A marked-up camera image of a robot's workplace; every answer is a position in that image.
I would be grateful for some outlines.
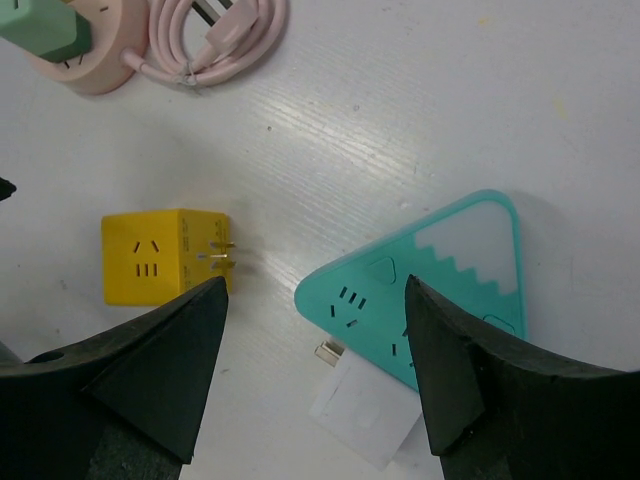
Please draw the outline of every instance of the teal triangular power strip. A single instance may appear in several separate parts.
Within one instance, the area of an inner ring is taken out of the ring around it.
[[[511,200],[483,190],[305,278],[298,311],[417,390],[404,288],[416,275],[454,303],[526,339],[520,229]]]

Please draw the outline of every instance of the table surface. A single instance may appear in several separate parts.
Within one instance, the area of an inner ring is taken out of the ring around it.
[[[139,313],[102,302],[103,215],[224,211],[237,292],[182,478],[438,479],[424,427],[380,473],[308,417],[330,367],[293,291],[496,188],[522,219],[531,341],[640,368],[640,4],[292,3],[267,61],[199,94],[136,76],[82,98],[0,45],[2,341],[26,359]]]

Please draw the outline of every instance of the power cord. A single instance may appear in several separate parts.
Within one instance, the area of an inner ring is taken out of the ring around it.
[[[160,82],[191,87],[222,83],[259,60],[275,43],[287,16],[287,0],[219,0],[226,12],[214,18],[207,44],[193,60],[183,45],[192,0],[151,0],[149,41],[158,67],[132,49],[122,61]]]

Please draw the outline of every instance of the yellow cube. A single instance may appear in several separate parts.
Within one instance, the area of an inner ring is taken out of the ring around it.
[[[104,217],[104,300],[163,305],[217,276],[231,291],[231,247],[224,213],[178,209]]]

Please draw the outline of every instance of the green plug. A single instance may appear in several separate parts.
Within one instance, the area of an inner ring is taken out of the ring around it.
[[[0,35],[48,62],[91,50],[91,25],[60,0],[0,0]]]

